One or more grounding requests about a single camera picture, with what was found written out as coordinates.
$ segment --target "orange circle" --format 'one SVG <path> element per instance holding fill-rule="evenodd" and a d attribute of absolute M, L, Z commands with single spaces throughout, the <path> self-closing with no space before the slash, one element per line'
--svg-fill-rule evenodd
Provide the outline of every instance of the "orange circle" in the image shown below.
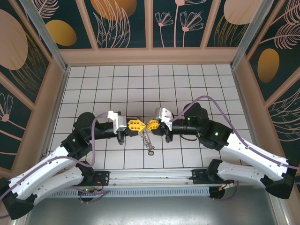
<path fill-rule="evenodd" d="M 107 20 L 122 20 L 122 9 L 130 17 L 136 10 L 136 0 L 90 0 L 94 9 Z"/>

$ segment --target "white tile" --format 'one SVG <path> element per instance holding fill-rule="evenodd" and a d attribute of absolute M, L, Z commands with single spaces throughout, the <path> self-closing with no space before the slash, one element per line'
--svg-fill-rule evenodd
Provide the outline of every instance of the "white tile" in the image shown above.
<path fill-rule="evenodd" d="M 155 109 L 159 107 L 159 102 L 144 102 L 144 116 L 154 116 Z"/>
<path fill-rule="evenodd" d="M 236 88 L 222 88 L 225 100 L 239 100 L 239 94 Z"/>
<path fill-rule="evenodd" d="M 205 86 L 205 81 L 204 81 L 204 76 L 189 76 L 189 81 L 191 84 L 192 88 L 204 88 Z"/>
<path fill-rule="evenodd" d="M 158 136 L 158 135 L 154 135 L 150 132 L 148 132 L 148 135 L 149 135 L 149 139 L 151 141 L 151 144 L 152 146 L 155 148 L 155 149 L 162 149 L 162 137 L 161 136 Z"/>
<path fill-rule="evenodd" d="M 188 75 L 188 67 L 186 65 L 173 65 L 174 76 Z"/>
<path fill-rule="evenodd" d="M 128 77 L 114 77 L 112 88 L 113 89 L 128 88 Z"/>
<path fill-rule="evenodd" d="M 82 82 L 82 78 L 69 78 L 67 80 L 66 90 L 80 90 Z"/>
<path fill-rule="evenodd" d="M 189 101 L 192 100 L 192 93 L 190 88 L 176 88 L 177 101 Z"/>
<path fill-rule="evenodd" d="M 68 137 L 68 135 L 69 134 L 54 134 L 50 151 L 56 150 L 61 145 L 61 142 Z"/>
<path fill-rule="evenodd" d="M 75 117 L 77 104 L 61 104 L 59 117 Z"/>
<path fill-rule="evenodd" d="M 215 121 L 215 122 L 219 122 L 219 123 L 222 123 L 224 124 L 225 126 L 228 126 L 230 128 L 230 125 L 228 124 L 228 122 L 225 120 L 224 116 L 223 115 L 213 115 L 212 116 L 212 120 Z"/>
<path fill-rule="evenodd" d="M 145 65 L 144 66 L 144 76 L 158 76 L 158 66 L 157 65 Z"/>
<path fill-rule="evenodd" d="M 127 89 L 113 89 L 112 90 L 112 102 L 126 102 L 127 101 Z"/>
<path fill-rule="evenodd" d="M 207 88 L 207 93 L 214 100 L 224 100 L 222 88 Z"/>
<path fill-rule="evenodd" d="M 206 88 L 191 88 L 191 90 L 192 90 L 193 100 L 195 100 L 200 96 L 207 95 Z M 207 101 L 207 98 L 202 98 L 200 101 Z"/>
<path fill-rule="evenodd" d="M 128 80 L 128 88 L 143 88 L 144 79 L 142 76 L 139 77 L 130 77 Z"/>
<path fill-rule="evenodd" d="M 204 76 L 206 87 L 221 87 L 219 76 Z"/>
<path fill-rule="evenodd" d="M 129 76 L 143 76 L 143 66 L 129 66 Z"/>
<path fill-rule="evenodd" d="M 144 165 L 143 150 L 125 151 L 125 169 L 141 169 Z"/>
<path fill-rule="evenodd" d="M 230 121 L 237 130 L 248 130 L 244 115 L 229 115 Z"/>
<path fill-rule="evenodd" d="M 94 103 L 79 103 L 76 111 L 76 117 L 79 117 L 81 114 L 90 112 L 93 113 Z"/>
<path fill-rule="evenodd" d="M 111 89 L 113 87 L 112 77 L 99 77 L 97 89 Z"/>
<path fill-rule="evenodd" d="M 154 149 L 154 155 L 149 156 L 148 150 L 144 151 L 144 167 L 145 169 L 163 168 L 163 151 Z"/>
<path fill-rule="evenodd" d="M 98 77 L 100 67 L 85 67 L 84 77 Z"/>
<path fill-rule="evenodd" d="M 222 152 L 222 151 L 220 151 L 220 154 L 221 154 L 222 161 L 225 161 L 225 162 L 228 162 L 231 164 L 235 164 L 235 165 L 241 165 L 240 159 L 235 157 L 234 155 L 228 154 L 227 152 Z"/>
<path fill-rule="evenodd" d="M 143 116 L 143 102 L 128 102 L 127 116 Z"/>
<path fill-rule="evenodd" d="M 97 90 L 95 102 L 110 102 L 111 97 L 112 90 Z"/>
<path fill-rule="evenodd" d="M 203 75 L 201 65 L 188 65 L 187 68 L 189 75 Z"/>
<path fill-rule="evenodd" d="M 173 76 L 160 76 L 159 77 L 160 88 L 174 88 L 174 77 Z"/>
<path fill-rule="evenodd" d="M 104 159 L 105 159 L 105 151 L 96 151 L 95 152 L 95 164 L 93 165 L 94 170 L 103 170 L 104 169 Z M 93 152 L 90 151 L 86 155 L 86 161 L 88 161 L 89 164 L 92 163 L 93 160 Z"/>
<path fill-rule="evenodd" d="M 143 149 L 143 139 L 141 136 L 133 136 L 133 137 L 126 137 L 126 145 L 125 145 L 126 150 L 131 150 L 131 149 Z"/>
<path fill-rule="evenodd" d="M 128 76 L 128 66 L 115 66 L 113 76 Z"/>
<path fill-rule="evenodd" d="M 107 139 L 106 150 L 124 150 L 125 143 L 119 144 L 117 138 Z"/>
<path fill-rule="evenodd" d="M 56 134 L 70 134 L 73 130 L 74 118 L 59 118 L 55 129 Z"/>
<path fill-rule="evenodd" d="M 178 115 L 176 102 L 161 102 L 160 106 L 162 108 L 166 108 L 167 110 L 172 112 L 174 115 Z"/>
<path fill-rule="evenodd" d="M 165 168 L 178 168 L 183 166 L 181 149 L 166 149 L 163 151 L 163 155 Z"/>
<path fill-rule="evenodd" d="M 97 151 L 99 151 L 99 150 L 105 151 L 106 150 L 106 141 L 107 141 L 106 138 L 95 140 L 96 150 Z"/>
<path fill-rule="evenodd" d="M 144 77 L 144 88 L 158 88 L 158 76 Z"/>
<path fill-rule="evenodd" d="M 95 94 L 96 94 L 96 90 L 81 90 L 79 102 L 80 103 L 95 102 Z"/>
<path fill-rule="evenodd" d="M 142 102 L 143 89 L 128 89 L 128 102 Z"/>
<path fill-rule="evenodd" d="M 206 109 L 207 110 L 207 114 L 208 115 L 211 115 L 211 110 L 210 110 L 210 103 L 209 101 L 201 101 L 199 102 L 200 106 L 203 108 L 203 109 Z"/>
<path fill-rule="evenodd" d="M 223 112 L 225 114 L 228 114 L 225 101 L 216 101 L 216 102 L 221 107 Z M 212 101 L 210 101 L 210 108 L 211 108 L 212 115 L 221 115 L 221 112 L 218 110 L 218 108 L 216 107 L 216 105 Z"/>
<path fill-rule="evenodd" d="M 234 79 L 232 75 L 219 76 L 222 87 L 235 87 Z"/>
<path fill-rule="evenodd" d="M 84 78 L 81 89 L 96 89 L 97 81 L 98 81 L 98 78 L 96 78 L 96 77 Z"/>
<path fill-rule="evenodd" d="M 175 76 L 175 88 L 190 88 L 188 76 Z"/>
<path fill-rule="evenodd" d="M 163 137 L 163 149 L 181 149 L 180 136 L 174 135 L 173 141 L 169 143 L 167 143 L 165 137 Z"/>
<path fill-rule="evenodd" d="M 159 89 L 158 88 L 144 89 L 144 101 L 145 102 L 159 101 Z"/>
<path fill-rule="evenodd" d="M 175 88 L 160 88 L 160 101 L 176 101 Z"/>
<path fill-rule="evenodd" d="M 114 66 L 100 66 L 99 76 L 113 76 Z"/>
<path fill-rule="evenodd" d="M 158 66 L 159 76 L 173 76 L 173 66 L 172 65 L 159 65 Z"/>
<path fill-rule="evenodd" d="M 229 64 L 218 64 L 217 66 L 217 72 L 219 75 L 231 75 L 231 69 Z"/>
<path fill-rule="evenodd" d="M 106 151 L 105 169 L 123 169 L 124 167 L 124 150 Z"/>
<path fill-rule="evenodd" d="M 184 138 L 187 138 L 187 139 L 190 139 L 190 140 L 194 140 L 196 139 L 196 136 L 195 135 L 183 135 Z M 195 148 L 195 149 L 200 149 L 200 146 L 199 146 L 199 142 L 198 142 L 198 139 L 196 141 L 188 141 L 188 140 L 185 140 L 183 138 L 180 138 L 181 139 L 181 147 L 183 149 L 190 149 L 190 148 Z"/>
<path fill-rule="evenodd" d="M 252 138 L 249 130 L 238 130 L 239 135 L 244 138 L 246 141 L 252 143 Z"/>
<path fill-rule="evenodd" d="M 242 105 L 239 100 L 226 101 L 229 114 L 244 114 Z"/>
<path fill-rule="evenodd" d="M 202 167 L 200 149 L 183 149 L 183 167 Z"/>
<path fill-rule="evenodd" d="M 118 102 L 118 103 L 111 103 L 111 111 L 115 113 L 120 111 L 123 116 L 126 115 L 127 103 L 126 102 Z"/>
<path fill-rule="evenodd" d="M 110 103 L 95 103 L 93 114 L 98 116 L 102 113 L 107 113 L 110 110 L 110 106 Z"/>
<path fill-rule="evenodd" d="M 208 167 L 213 159 L 221 159 L 217 150 L 201 148 L 203 166 Z"/>
<path fill-rule="evenodd" d="M 218 75 L 216 65 L 202 65 L 204 75 Z"/>
<path fill-rule="evenodd" d="M 83 77 L 85 67 L 71 67 L 69 77 Z"/>

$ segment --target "black grid line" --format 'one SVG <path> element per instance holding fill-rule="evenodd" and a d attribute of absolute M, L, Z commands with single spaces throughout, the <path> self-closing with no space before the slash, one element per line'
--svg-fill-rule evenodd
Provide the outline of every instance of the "black grid line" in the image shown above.
<path fill-rule="evenodd" d="M 143 104 L 142 104 L 142 119 L 145 121 L 145 106 L 144 106 L 144 103 L 145 103 L 145 92 L 144 92 L 144 87 L 145 87 L 145 74 L 144 74 L 144 65 L 142 66 L 142 101 L 143 101 Z M 143 141 L 143 144 L 142 144 L 142 148 L 143 148 L 143 151 L 142 151 L 142 168 L 145 169 L 145 151 L 144 151 L 144 148 L 145 148 L 145 145 L 144 145 L 144 141 Z"/>
<path fill-rule="evenodd" d="M 172 70 L 173 70 L 173 79 L 174 79 L 174 85 L 175 85 L 175 100 L 176 100 L 176 106 L 177 106 L 177 112 L 178 112 L 178 104 L 177 104 L 177 94 L 176 94 L 176 83 L 175 83 L 175 75 L 174 75 L 174 66 L 172 65 Z M 182 144 L 181 144 L 181 138 L 179 137 L 180 141 L 180 148 L 181 148 L 181 160 L 182 160 L 182 167 L 183 165 L 183 154 L 182 154 Z"/>
<path fill-rule="evenodd" d="M 159 66 L 157 66 L 157 74 L 158 74 L 158 90 L 159 90 L 159 105 L 161 107 L 161 100 L 160 100 L 160 85 L 159 85 Z M 163 148 L 163 138 L 161 137 L 161 147 Z M 162 157 L 163 157 L 163 168 L 165 167 L 165 163 L 164 163 L 164 149 L 161 150 L 162 151 Z"/>
<path fill-rule="evenodd" d="M 192 86 L 191 86 L 191 80 L 190 80 L 190 76 L 189 76 L 188 66 L 187 66 L 187 74 L 188 74 L 188 81 L 189 81 L 189 86 L 190 86 L 191 96 L 192 96 L 192 101 L 193 101 L 193 93 L 192 93 Z M 199 142 L 198 142 L 198 145 L 199 145 L 199 151 L 200 151 L 200 156 L 201 156 L 201 162 L 202 162 L 202 166 L 203 166 L 203 159 L 202 159 L 202 153 L 201 153 L 201 148 L 200 148 L 200 143 Z"/>
<path fill-rule="evenodd" d="M 109 110 L 112 107 L 112 97 L 113 97 L 113 75 L 114 75 L 114 67 L 113 67 L 113 72 L 112 72 L 112 92 L 111 92 L 111 102 L 109 105 Z M 104 155 L 104 163 L 103 163 L 103 169 L 105 169 L 105 162 L 106 162 L 106 153 L 107 153 L 107 140 L 106 140 L 106 145 L 105 145 L 105 155 Z"/>
<path fill-rule="evenodd" d="M 128 89 L 129 89 L 129 66 L 128 66 L 128 79 L 127 79 L 127 100 L 126 100 L 126 116 L 127 116 L 127 111 L 128 111 Z M 123 162 L 123 169 L 125 169 L 125 152 L 126 152 L 126 138 L 124 137 L 125 139 L 125 143 L 124 143 L 124 162 Z"/>

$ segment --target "leaf illustration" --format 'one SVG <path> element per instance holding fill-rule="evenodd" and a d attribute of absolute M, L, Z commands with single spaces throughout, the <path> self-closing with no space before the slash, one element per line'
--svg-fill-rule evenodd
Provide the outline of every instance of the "leaf illustration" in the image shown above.
<path fill-rule="evenodd" d="M 32 0 L 38 14 L 45 19 L 51 18 L 59 8 L 58 0 Z"/>
<path fill-rule="evenodd" d="M 300 23 L 300 0 L 289 0 L 285 8 L 284 18 L 290 25 Z"/>
<path fill-rule="evenodd" d="M 105 26 L 103 24 L 103 21 L 95 14 L 93 13 L 98 24 L 98 35 L 97 35 L 97 43 L 102 48 L 106 48 L 107 46 L 107 33 L 105 30 Z"/>
<path fill-rule="evenodd" d="M 276 48 L 292 49 L 300 40 L 300 23 L 281 26 L 273 39 Z"/>
<path fill-rule="evenodd" d="M 95 0 L 101 16 L 94 16 L 98 23 L 97 42 L 100 48 L 127 47 L 130 41 L 130 24 L 124 9 L 114 1 L 114 7 L 108 0 Z"/>

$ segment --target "floral wallpaper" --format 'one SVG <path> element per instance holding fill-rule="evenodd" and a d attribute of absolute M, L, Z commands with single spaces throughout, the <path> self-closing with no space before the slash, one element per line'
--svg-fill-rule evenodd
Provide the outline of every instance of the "floral wallpaper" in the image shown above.
<path fill-rule="evenodd" d="M 31 110 L 0 84 L 0 167 L 10 170 Z"/>
<path fill-rule="evenodd" d="M 199 47 L 211 0 L 154 0 L 153 47 Z"/>

